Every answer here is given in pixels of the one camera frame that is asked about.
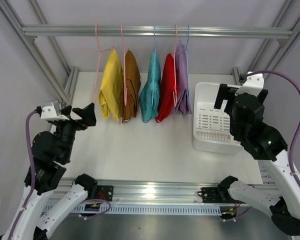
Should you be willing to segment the pink hanger of yellow trousers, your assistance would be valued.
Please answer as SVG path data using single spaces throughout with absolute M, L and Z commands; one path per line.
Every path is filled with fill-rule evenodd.
M 97 41 L 97 48 L 98 48 L 98 56 L 97 56 L 97 65 L 96 65 L 96 74 L 95 74 L 95 81 L 94 81 L 94 88 L 92 92 L 92 102 L 95 104 L 97 102 L 98 94 L 97 94 L 97 84 L 98 84 L 98 77 L 99 77 L 99 68 L 100 68 L 100 61 L 101 61 L 101 55 L 104 52 L 112 51 L 115 47 L 111 46 L 107 49 L 102 49 L 100 46 L 100 40 L 98 36 L 98 24 L 95 25 L 94 32 L 95 32 L 95 38 Z

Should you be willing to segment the yellow trousers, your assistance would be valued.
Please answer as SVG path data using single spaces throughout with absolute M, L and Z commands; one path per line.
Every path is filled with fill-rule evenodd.
M 105 119 L 112 115 L 116 122 L 120 120 L 123 87 L 123 69 L 119 55 L 114 49 L 108 55 L 98 95 L 101 113 Z

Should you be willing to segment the pink hanger of brown trousers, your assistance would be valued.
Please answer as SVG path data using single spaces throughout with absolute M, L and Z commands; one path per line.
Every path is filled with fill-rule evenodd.
M 124 106 L 127 105 L 127 83 L 126 83 L 126 45 L 124 40 L 124 31 L 123 31 L 123 25 L 120 25 L 120 33 L 121 33 L 121 41 L 122 41 L 122 49 L 123 49 L 123 101 Z

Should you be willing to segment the brown trousers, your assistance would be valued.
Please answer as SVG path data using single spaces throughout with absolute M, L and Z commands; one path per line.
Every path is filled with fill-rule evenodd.
M 134 54 L 128 50 L 125 55 L 125 81 L 127 88 L 126 105 L 122 105 L 122 123 L 128 122 L 138 115 L 139 90 L 141 87 L 141 76 Z

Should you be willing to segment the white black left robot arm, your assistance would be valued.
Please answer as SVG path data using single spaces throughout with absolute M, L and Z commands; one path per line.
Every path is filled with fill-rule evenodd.
M 34 114 L 54 125 L 55 132 L 43 131 L 30 139 L 30 119 Z M 77 205 L 97 197 L 98 182 L 81 174 L 70 191 L 51 210 L 42 213 L 66 172 L 64 166 L 70 162 L 76 132 L 96 124 L 92 102 L 84 108 L 60 108 L 58 101 L 47 102 L 27 116 L 25 134 L 30 167 L 17 212 L 0 240 L 48 240 Z

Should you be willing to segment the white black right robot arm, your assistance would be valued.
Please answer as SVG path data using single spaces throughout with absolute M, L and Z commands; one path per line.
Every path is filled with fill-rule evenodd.
M 289 236 L 300 236 L 300 187 L 292 175 L 288 145 L 280 132 L 263 122 L 263 102 L 268 94 L 237 94 L 238 88 L 220 84 L 215 109 L 229 115 L 230 134 L 253 159 L 261 161 L 274 180 L 280 196 L 254 188 L 234 176 L 218 184 L 218 198 L 223 202 L 237 200 L 269 216 L 274 225 Z

